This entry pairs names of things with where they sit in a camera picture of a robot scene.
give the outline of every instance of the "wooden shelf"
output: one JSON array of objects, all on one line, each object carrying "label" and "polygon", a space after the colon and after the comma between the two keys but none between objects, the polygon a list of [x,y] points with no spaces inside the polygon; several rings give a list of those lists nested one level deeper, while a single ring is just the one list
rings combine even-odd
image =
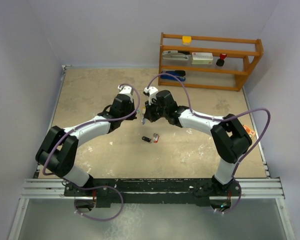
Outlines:
[{"label": "wooden shelf", "polygon": [[[164,38],[180,39],[181,41],[182,37],[183,37],[182,35],[164,34],[163,32],[161,33],[159,73],[161,73],[162,70],[186,70],[186,71],[197,71],[197,72],[206,72],[206,73],[233,74],[235,77],[235,87],[184,83],[186,87],[190,87],[190,88],[206,88],[206,89],[240,91],[264,53],[264,49],[260,39],[191,36],[192,40],[199,40],[199,41],[252,44],[254,45],[255,51],[192,47],[192,46],[184,46],[184,45],[180,45],[180,46],[163,45]],[[192,64],[191,60],[178,61],[178,60],[162,59],[162,52],[168,50],[187,51],[190,53],[192,52],[212,53],[212,55],[214,56],[214,61],[211,65],[203,65],[203,64]],[[232,68],[229,68],[229,66],[227,67],[226,64],[222,67],[216,66],[216,59],[219,57],[220,54],[227,54],[227,59],[229,58],[242,59],[241,66],[239,67],[235,65],[232,66]],[[252,62],[249,61],[249,56],[253,57]],[[158,85],[181,86],[178,82],[161,81],[160,78],[158,79]]]}]

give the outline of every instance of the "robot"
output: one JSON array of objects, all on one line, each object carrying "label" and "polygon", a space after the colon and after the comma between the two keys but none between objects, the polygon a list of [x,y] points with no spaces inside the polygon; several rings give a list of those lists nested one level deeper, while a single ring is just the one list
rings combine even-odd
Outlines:
[{"label": "robot", "polygon": [[109,208],[111,204],[124,201],[127,204],[195,204],[200,207],[212,206],[220,211],[229,209],[231,196],[241,195],[240,185],[233,175],[238,160],[252,144],[251,138],[237,118],[226,122],[213,120],[234,115],[222,117],[196,112],[212,120],[195,116],[188,106],[179,106],[168,90],[159,91],[153,86],[144,89],[143,93],[148,97],[144,118],[151,123],[165,118],[171,125],[210,135],[220,155],[218,169],[211,178],[94,178],[75,165],[78,147],[115,131],[121,126],[124,116],[130,115],[125,119],[127,121],[137,118],[134,90],[130,86],[119,86],[119,90],[113,103],[90,121],[80,124],[80,129],[77,126],[53,126],[46,134],[35,159],[39,164],[46,165],[52,174],[65,179],[64,195],[93,198],[96,195],[96,208]]}]

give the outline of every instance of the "robotic arm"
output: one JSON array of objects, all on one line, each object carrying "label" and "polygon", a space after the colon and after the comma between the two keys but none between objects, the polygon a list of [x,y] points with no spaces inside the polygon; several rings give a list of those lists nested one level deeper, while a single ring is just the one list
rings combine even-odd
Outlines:
[{"label": "robotic arm", "polygon": [[[64,129],[58,126],[52,127],[35,156],[36,161],[41,165],[45,165],[53,147],[66,133],[72,131],[62,142],[61,148],[53,153],[47,169],[59,178],[65,178],[79,187],[92,187],[93,177],[74,164],[77,148],[91,139],[113,132],[120,127],[123,121],[123,119],[107,120],[125,117],[135,110],[133,89],[130,86],[121,86],[119,90],[120,92],[114,98],[113,103],[105,107],[102,112],[91,120]],[[126,120],[134,119],[136,119],[136,113],[126,118]]]},{"label": "robotic arm", "polygon": [[[155,122],[160,118],[165,118],[171,125],[195,129],[212,136],[216,150],[221,157],[212,181],[216,182],[221,188],[227,187],[233,180],[238,160],[252,144],[251,138],[239,120],[218,122],[195,116],[191,113],[189,107],[178,106],[168,90],[158,91],[157,88],[151,86],[149,88],[146,87],[143,93],[149,98],[145,102],[145,119]],[[227,119],[234,116],[233,114],[228,114],[222,117],[197,113],[211,119]]]}]

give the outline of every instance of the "floor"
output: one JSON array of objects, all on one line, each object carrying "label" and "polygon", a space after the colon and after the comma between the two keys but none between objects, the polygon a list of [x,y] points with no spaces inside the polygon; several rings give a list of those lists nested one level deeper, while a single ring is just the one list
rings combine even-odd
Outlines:
[{"label": "floor", "polygon": [[[155,68],[70,68],[52,125],[65,128],[88,121],[112,103],[119,84],[132,84],[142,93],[157,74]],[[215,75],[205,78],[211,82]],[[171,91],[179,105],[188,105],[181,87],[157,86],[157,81],[153,85]],[[188,92],[192,107],[201,113],[226,116],[247,110],[242,91],[188,88]],[[146,100],[142,94],[141,106]],[[94,178],[211,178],[216,172],[220,157],[210,136],[169,125],[165,119],[142,125],[140,115],[137,116],[137,120],[124,121],[114,132],[82,145],[75,164]],[[240,121],[252,127],[248,115]],[[158,143],[141,140],[142,136],[151,137],[154,133],[160,135]],[[259,148],[245,158],[235,176],[266,177]]]}]

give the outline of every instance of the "wall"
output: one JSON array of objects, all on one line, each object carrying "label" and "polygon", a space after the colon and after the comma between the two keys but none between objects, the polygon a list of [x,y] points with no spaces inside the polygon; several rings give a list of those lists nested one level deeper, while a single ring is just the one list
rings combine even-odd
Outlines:
[{"label": "wall", "polygon": [[30,0],[62,64],[157,66],[160,33],[257,38],[278,0]]},{"label": "wall", "polygon": [[0,0],[0,240],[52,114],[62,68],[27,0]]},{"label": "wall", "polygon": [[[300,0],[280,0],[260,38],[264,56],[245,89],[251,107],[271,111],[264,154],[271,176],[281,177],[300,240]],[[254,117],[261,131],[265,115]]]}]

